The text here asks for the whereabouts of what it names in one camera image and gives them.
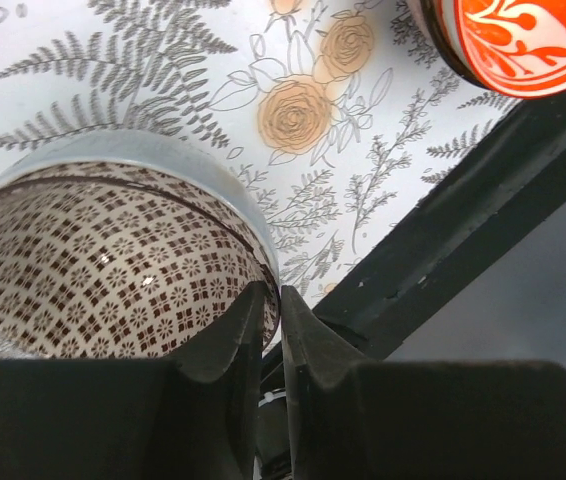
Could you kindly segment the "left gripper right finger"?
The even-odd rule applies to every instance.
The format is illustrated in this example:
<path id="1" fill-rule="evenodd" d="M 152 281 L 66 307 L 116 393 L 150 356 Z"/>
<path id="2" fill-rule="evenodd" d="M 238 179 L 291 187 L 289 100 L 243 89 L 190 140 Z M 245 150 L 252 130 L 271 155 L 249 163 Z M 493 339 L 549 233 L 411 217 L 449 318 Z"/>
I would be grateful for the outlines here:
<path id="1" fill-rule="evenodd" d="M 566 479 L 566 369 L 382 362 L 281 291 L 297 479 Z"/>

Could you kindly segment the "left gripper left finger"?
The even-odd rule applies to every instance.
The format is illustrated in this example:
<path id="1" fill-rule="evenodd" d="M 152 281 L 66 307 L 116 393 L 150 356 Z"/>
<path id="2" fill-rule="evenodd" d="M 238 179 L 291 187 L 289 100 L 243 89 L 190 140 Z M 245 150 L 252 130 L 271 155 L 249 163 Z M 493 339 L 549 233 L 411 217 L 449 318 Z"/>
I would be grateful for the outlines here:
<path id="1" fill-rule="evenodd" d="M 0 479 L 249 479 L 265 286 L 159 359 L 0 360 Z"/>

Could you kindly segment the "brown patterned bowl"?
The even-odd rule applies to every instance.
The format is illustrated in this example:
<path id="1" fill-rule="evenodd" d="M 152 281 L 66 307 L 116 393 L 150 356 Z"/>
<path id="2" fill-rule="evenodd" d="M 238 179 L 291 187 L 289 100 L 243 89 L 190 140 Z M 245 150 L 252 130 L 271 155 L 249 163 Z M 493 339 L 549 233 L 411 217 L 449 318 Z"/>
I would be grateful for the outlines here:
<path id="1" fill-rule="evenodd" d="M 0 174 L 0 358 L 159 357 L 266 285 L 264 216 L 205 152 L 145 132 L 54 142 Z"/>

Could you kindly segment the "red floral bowl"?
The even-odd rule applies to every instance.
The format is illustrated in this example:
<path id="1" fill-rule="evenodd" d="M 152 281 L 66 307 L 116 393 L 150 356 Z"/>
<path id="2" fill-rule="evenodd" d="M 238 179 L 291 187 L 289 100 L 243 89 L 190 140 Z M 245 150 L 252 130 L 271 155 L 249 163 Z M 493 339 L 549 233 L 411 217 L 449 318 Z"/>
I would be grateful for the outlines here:
<path id="1" fill-rule="evenodd" d="M 566 1 L 409 1 L 415 23 L 462 78 L 532 99 L 566 91 Z"/>

